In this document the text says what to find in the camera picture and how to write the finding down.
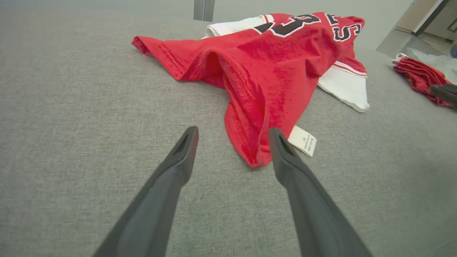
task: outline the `white wall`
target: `white wall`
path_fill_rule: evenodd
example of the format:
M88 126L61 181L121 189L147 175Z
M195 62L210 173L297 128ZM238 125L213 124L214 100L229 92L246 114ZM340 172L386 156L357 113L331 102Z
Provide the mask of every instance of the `white wall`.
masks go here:
M291 15L318 11L365 19L355 45L376 49L413 0L216 0L213 22L236 21L269 13Z

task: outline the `floor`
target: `floor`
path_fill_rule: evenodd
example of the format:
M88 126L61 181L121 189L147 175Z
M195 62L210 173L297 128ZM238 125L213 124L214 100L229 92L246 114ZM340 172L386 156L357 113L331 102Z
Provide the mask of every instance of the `floor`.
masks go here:
M438 39L421 35L415 37L407 32L392 30L377 48L378 52L394 58L398 53L411 55L408 48L413 48L421 52L433 55L449 55L451 44Z

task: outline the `red fabric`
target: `red fabric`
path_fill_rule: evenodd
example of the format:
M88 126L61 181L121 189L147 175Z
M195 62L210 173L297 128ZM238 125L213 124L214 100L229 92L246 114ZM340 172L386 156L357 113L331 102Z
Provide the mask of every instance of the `red fabric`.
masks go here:
M424 94L430 101L438 105L451 107L442 99L429 93L429 87L432 85L442 86L450 83L439 70L408 57L401 59L393 69L410 81L413 90Z
M273 29L294 18L279 14L263 33L248 29L203 40L135 37L132 44L154 56L176 80L201 80L226 89L230 101L225 125L230 140L249 165L264 166L271 161L268 129L277 127L289 136L319 77L342 56L354 55L353 41L364 25L363 19L352 16L337 17L339 23L331 25L325 13L313 15L320 21L304 23L285 37L275 35ZM304 18L295 17L295 21ZM346 31L350 36L337 40L334 30L338 28L339 35Z

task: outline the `red jersey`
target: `red jersey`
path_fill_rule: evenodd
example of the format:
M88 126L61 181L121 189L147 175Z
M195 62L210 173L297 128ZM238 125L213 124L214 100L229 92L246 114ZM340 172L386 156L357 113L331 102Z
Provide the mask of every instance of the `red jersey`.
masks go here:
M322 76L340 58L353 58L364 20L326 13L276 14L272 22L203 40L135 37L176 80L227 90L227 133L252 167L271 161L268 129L289 136Z

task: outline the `gray fabric surface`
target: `gray fabric surface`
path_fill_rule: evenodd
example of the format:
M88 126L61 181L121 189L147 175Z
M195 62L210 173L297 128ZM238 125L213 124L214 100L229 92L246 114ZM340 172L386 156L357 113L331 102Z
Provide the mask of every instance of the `gray fabric surface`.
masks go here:
M272 165L225 132L224 90L172 79L136 35L201 38L202 21L119 10L0 14L0 256L90 256L184 130L200 129L169 257L299 256ZM456 112L356 49L371 108L317 89L298 122L314 171L375 256L457 255Z

